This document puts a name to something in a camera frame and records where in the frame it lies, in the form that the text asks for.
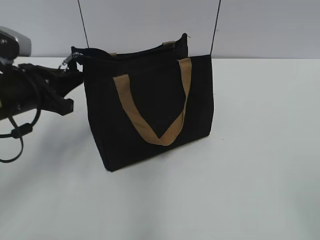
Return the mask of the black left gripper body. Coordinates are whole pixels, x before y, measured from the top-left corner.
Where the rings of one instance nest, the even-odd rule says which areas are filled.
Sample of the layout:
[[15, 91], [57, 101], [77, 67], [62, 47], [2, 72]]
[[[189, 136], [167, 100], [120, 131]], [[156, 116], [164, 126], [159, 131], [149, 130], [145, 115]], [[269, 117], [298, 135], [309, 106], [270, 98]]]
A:
[[0, 117], [33, 109], [52, 112], [53, 100], [68, 99], [60, 94], [62, 70], [30, 63], [6, 69], [0, 75]]

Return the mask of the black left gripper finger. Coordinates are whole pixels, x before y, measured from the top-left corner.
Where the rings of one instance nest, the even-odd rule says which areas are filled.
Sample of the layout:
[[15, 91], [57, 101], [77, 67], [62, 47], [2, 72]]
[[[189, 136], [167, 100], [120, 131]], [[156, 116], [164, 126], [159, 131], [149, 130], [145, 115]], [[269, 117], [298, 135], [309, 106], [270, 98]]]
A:
[[61, 116], [72, 113], [74, 110], [74, 101], [70, 98], [64, 99], [62, 97], [53, 100], [51, 111]]
[[84, 82], [83, 73], [78, 70], [78, 64], [83, 64], [83, 55], [86, 54], [86, 48], [71, 47], [71, 54], [63, 61], [66, 69], [62, 70], [59, 77], [59, 93], [65, 97], [72, 90]]

